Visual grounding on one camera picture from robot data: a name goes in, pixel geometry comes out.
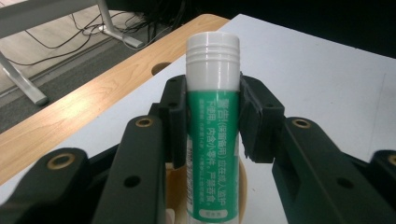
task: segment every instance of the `wooden tabletop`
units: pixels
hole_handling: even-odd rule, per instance
[[[0,185],[150,79],[154,65],[182,56],[188,37],[227,21],[201,15],[0,134]]]

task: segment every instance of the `plastic tube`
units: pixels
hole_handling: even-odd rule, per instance
[[[239,39],[221,32],[187,42],[189,224],[237,224]]]

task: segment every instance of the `black cable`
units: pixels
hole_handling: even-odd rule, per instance
[[[84,29],[87,28],[87,27],[89,27],[97,18],[99,18],[99,16],[101,16],[101,15],[98,15],[97,17],[95,17],[95,19],[93,19],[90,23],[88,23],[88,24],[84,27]],[[62,43],[62,45],[64,45],[65,43],[69,42],[72,38],[74,38],[76,35],[78,35],[79,33],[82,33],[82,32],[83,32],[83,31],[78,31],[78,33],[76,33],[75,35],[73,35],[73,36],[72,36],[71,38],[69,38],[66,42]],[[60,54],[60,55],[57,55],[57,56],[48,57],[48,58],[46,58],[46,59],[37,61],[37,62],[35,62],[35,63],[17,63],[17,62],[14,62],[14,61],[10,60],[9,58],[7,58],[7,60],[9,60],[11,63],[15,63],[15,64],[17,64],[17,65],[22,65],[22,66],[31,66],[31,65],[35,65],[35,64],[38,64],[38,63],[42,63],[42,62],[44,62],[44,61],[47,61],[47,60],[51,60],[51,59],[55,59],[55,58],[60,58],[60,57],[66,56],[66,55],[68,55],[68,54],[74,53],[74,52],[76,52],[76,51],[82,49],[82,48],[88,43],[88,41],[90,41],[90,39],[91,39],[91,36],[88,35],[87,40],[86,40],[80,47],[78,47],[77,49],[74,49],[74,50],[72,50],[72,51],[70,51],[70,52],[67,52],[67,53],[64,53],[64,54]]]
[[[96,16],[90,23],[88,23],[85,27],[88,27],[91,23],[93,23],[94,21],[96,21],[96,19],[99,18],[100,15]],[[56,46],[56,47],[49,47],[47,45],[45,45],[44,43],[42,43],[41,41],[39,41],[36,37],[34,37],[32,34],[30,34],[27,30],[25,31],[29,36],[31,36],[35,41],[37,41],[39,44],[41,44],[42,46],[46,47],[47,49],[58,49],[61,46],[67,44],[68,42],[70,42],[72,39],[74,39],[79,33],[81,33],[81,31],[84,29],[79,29],[77,33],[75,33],[72,37],[70,37],[69,39],[67,39],[66,41],[64,41],[62,44]]]
[[[117,14],[111,16],[111,18],[114,18],[114,17],[116,17],[116,16],[118,16],[118,15],[120,15],[120,14],[122,14],[122,13],[126,13],[126,12],[117,13]],[[87,35],[87,36],[88,36],[87,40],[86,40],[80,47],[78,47],[77,49],[74,49],[74,50],[69,51],[69,52],[64,53],[64,54],[56,55],[56,56],[53,56],[53,57],[48,57],[48,58],[46,58],[46,59],[37,61],[37,62],[35,62],[35,63],[17,63],[17,62],[14,62],[14,61],[10,60],[9,58],[7,58],[7,59],[8,59],[11,63],[15,63],[15,64],[17,64],[17,65],[31,66],[31,65],[38,64],[38,63],[42,63],[42,62],[47,61],[47,60],[51,60],[51,59],[55,59],[55,58],[60,58],[60,57],[66,56],[66,55],[68,55],[68,54],[74,53],[74,52],[76,52],[76,51],[82,49],[82,48],[90,41],[91,36],[93,35],[92,32],[93,32],[94,29],[96,29],[96,28],[99,27],[99,26],[104,25],[104,23],[103,23],[103,18],[102,18],[102,23],[91,25],[91,24],[92,24],[94,21],[96,21],[96,19],[99,18],[99,17],[102,17],[102,14],[99,14],[99,15],[98,15],[97,17],[95,17],[90,23],[88,23],[84,28],[80,29],[80,28],[78,28],[78,26],[77,26],[77,23],[76,23],[76,20],[75,20],[75,18],[74,18],[74,15],[72,14],[72,18],[73,18],[73,21],[74,21],[74,23],[75,23],[76,28],[78,29],[78,32],[77,32],[75,35],[73,35],[72,37],[70,37],[68,40],[66,40],[65,42],[63,42],[61,45],[57,46],[57,47],[49,47],[49,46],[45,45],[44,43],[42,43],[41,41],[39,41],[37,38],[35,38],[35,37],[34,37],[32,34],[30,34],[28,31],[25,31],[28,35],[30,35],[34,40],[36,40],[38,43],[40,43],[40,44],[43,45],[44,47],[46,47],[46,48],[48,48],[48,49],[57,49],[57,48],[63,46],[64,44],[68,43],[68,42],[69,42],[70,40],[72,40],[73,38],[75,38],[79,33],[82,33],[82,34],[84,35],[84,31],[86,31],[86,30],[89,29],[89,28],[92,28],[92,29],[91,29],[91,33],[90,33],[89,35]],[[134,30],[134,32],[137,32],[138,30],[140,30],[141,28],[143,28],[143,27],[145,27],[145,26],[147,26],[147,25],[148,25],[148,23],[144,21],[144,22],[141,22],[141,23],[137,24],[135,27],[132,28],[132,30]]]
[[[60,57],[66,56],[66,55],[68,55],[68,54],[74,53],[74,52],[76,52],[76,51],[82,49],[82,48],[88,43],[88,41],[90,41],[90,39],[91,39],[91,36],[88,35],[87,40],[86,40],[80,47],[78,47],[77,49],[74,49],[74,50],[72,50],[72,51],[70,51],[70,52],[67,52],[67,53],[64,53],[64,54],[60,54],[60,55],[56,55],[56,56],[53,56],[53,57],[46,58],[46,59],[37,61],[37,62],[35,62],[35,63],[16,63],[16,62],[14,62],[14,61],[12,61],[12,60],[10,60],[10,59],[8,59],[8,60],[9,60],[11,63],[15,63],[15,64],[17,64],[17,65],[22,65],[22,66],[31,66],[31,65],[35,65],[35,64],[38,64],[38,63],[42,63],[42,62],[44,62],[44,61],[47,61],[47,60],[51,60],[51,59],[55,59],[55,58],[60,58]]]

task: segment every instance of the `floor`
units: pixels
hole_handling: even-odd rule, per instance
[[[0,7],[16,4],[18,2],[21,2],[21,0],[0,0]],[[2,38],[0,39],[0,50],[10,60],[20,64],[28,64],[18,65],[13,63],[25,77],[31,80],[41,78],[42,75],[45,74],[45,71],[51,69],[54,65],[62,63],[68,58],[110,38],[108,35],[100,33],[98,29],[85,32],[79,30],[90,22],[92,24],[102,23],[98,15],[99,9],[97,6],[83,9],[73,15],[68,15],[29,29],[27,32],[33,37],[27,32],[20,32]],[[134,13],[120,14],[119,11],[110,11],[110,15],[114,16],[112,19],[114,25],[120,28],[125,28],[141,20],[140,17],[136,16]],[[70,38],[72,39],[69,42],[56,48]],[[68,53],[75,51],[81,46],[83,47],[76,52]],[[67,55],[48,60],[48,58],[62,54]],[[15,90],[17,90],[15,84],[7,77],[0,65],[0,97],[10,94]]]

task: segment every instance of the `white table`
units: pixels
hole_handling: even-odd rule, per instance
[[[396,60],[239,15],[223,32],[241,40],[241,70],[260,79],[286,107],[287,117],[312,119],[346,153],[368,161],[396,149]],[[185,73],[185,56],[62,142],[89,156],[116,145],[129,119],[146,115],[165,81]],[[271,164],[240,155],[247,170],[244,223],[287,223]],[[27,171],[0,187],[0,203]]]

